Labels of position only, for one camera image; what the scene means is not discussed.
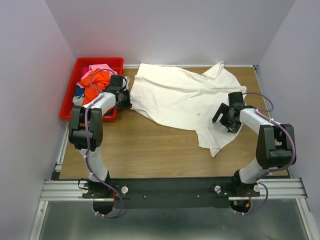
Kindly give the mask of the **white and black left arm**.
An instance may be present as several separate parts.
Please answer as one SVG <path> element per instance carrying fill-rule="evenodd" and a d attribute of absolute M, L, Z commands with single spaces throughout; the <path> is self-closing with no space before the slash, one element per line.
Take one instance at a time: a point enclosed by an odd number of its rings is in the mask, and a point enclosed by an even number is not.
<path fill-rule="evenodd" d="M 110 174 L 101 153 L 103 116 L 113 108 L 131 108 L 129 78 L 112 75 L 104 90 L 83 106 L 71 110 L 68 140 L 81 153 L 88 170 L 87 183 L 81 188 L 85 195 L 107 197 L 112 191 Z"/>

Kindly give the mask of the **white t shirt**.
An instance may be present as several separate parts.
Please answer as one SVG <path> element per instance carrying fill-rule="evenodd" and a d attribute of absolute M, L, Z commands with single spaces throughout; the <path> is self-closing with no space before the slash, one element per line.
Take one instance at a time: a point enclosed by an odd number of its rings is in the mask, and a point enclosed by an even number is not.
<path fill-rule="evenodd" d="M 246 86 L 219 62 L 202 74 L 180 67 L 140 64 L 130 91 L 132 109 L 155 123 L 195 131 L 198 145 L 214 157 L 237 134 L 212 119 L 228 95 Z"/>

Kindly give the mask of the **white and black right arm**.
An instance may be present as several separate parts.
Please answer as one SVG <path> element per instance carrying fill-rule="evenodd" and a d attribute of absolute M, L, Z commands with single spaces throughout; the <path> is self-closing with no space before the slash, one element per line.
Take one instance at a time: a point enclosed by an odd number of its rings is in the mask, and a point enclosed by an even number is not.
<path fill-rule="evenodd" d="M 222 103 L 212 119 L 236 134 L 246 125 L 257 134 L 255 159 L 237 170 L 230 182 L 214 187 L 216 193 L 241 196 L 267 175 L 288 169 L 297 160 L 294 127 L 263 115 L 257 108 L 246 105 L 242 92 L 228 94 L 228 104 Z"/>

